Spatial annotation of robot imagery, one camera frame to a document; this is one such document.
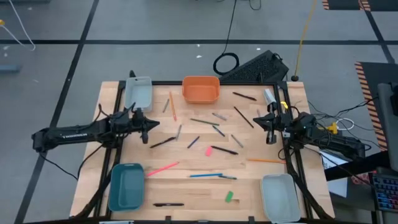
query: orange pencil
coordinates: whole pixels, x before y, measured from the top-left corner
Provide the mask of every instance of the orange pencil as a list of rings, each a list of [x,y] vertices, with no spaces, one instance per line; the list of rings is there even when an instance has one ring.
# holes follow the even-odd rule
[[[273,159],[247,159],[249,161],[256,161],[256,162],[275,162],[275,163],[281,163],[281,164],[285,164],[285,161],[277,161],[277,160],[273,160]]]
[[[172,96],[171,91],[169,92],[169,97],[170,97],[170,104],[172,105],[174,121],[177,121],[177,116],[175,115],[174,102],[173,102],[173,96]]]

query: yellow clip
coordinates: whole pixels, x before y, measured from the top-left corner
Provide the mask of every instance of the yellow clip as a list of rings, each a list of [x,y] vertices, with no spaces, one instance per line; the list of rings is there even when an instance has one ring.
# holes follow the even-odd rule
[[[284,106],[285,106],[285,109],[289,108],[289,107],[287,106],[287,103],[286,103],[286,102],[284,102],[284,101],[281,101],[280,103],[281,103],[282,105],[284,105]]]

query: orange and black hazard tape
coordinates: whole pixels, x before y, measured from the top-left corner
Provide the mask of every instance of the orange and black hazard tape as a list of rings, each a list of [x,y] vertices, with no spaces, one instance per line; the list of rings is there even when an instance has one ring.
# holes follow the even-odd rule
[[[365,100],[371,100],[372,95],[368,86],[368,81],[366,80],[365,73],[363,72],[363,67],[361,62],[355,62],[355,70],[358,74],[359,82],[361,84],[361,89]],[[379,143],[380,150],[387,150],[387,141],[382,130],[382,126],[380,123],[379,115],[377,114],[376,107],[374,106],[373,101],[368,103],[368,111],[372,120],[372,125],[374,128],[374,132],[376,133],[377,143]]]
[[[359,10],[366,10],[366,11],[371,10],[371,6],[369,5],[368,0],[358,0],[358,3],[359,3]]]
[[[329,2],[328,0],[322,0],[323,8],[329,10]]]

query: yellow cable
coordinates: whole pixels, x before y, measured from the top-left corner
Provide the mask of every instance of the yellow cable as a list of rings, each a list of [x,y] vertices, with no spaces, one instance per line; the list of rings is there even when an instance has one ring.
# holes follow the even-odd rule
[[[296,69],[294,70],[294,76],[295,76],[295,77],[297,76],[297,71],[299,70],[300,55],[301,55],[301,48],[302,48],[302,46],[303,46],[303,40],[304,40],[304,37],[305,37],[305,33],[306,33],[307,30],[308,30],[308,24],[309,24],[310,21],[311,21],[312,14],[313,14],[313,12],[315,11],[315,6],[317,6],[317,0],[313,0],[310,14],[308,15],[308,19],[307,19],[307,21],[305,22],[303,34],[301,35],[300,45],[299,45],[299,47],[298,47],[298,54],[297,54],[297,61],[296,61]]]

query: green eraser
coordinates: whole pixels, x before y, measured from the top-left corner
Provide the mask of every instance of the green eraser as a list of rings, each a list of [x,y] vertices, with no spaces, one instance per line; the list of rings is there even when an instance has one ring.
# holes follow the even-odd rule
[[[234,195],[234,192],[229,191],[228,194],[226,195],[225,202],[230,203],[231,200],[232,200],[232,196],[233,196],[233,195]]]

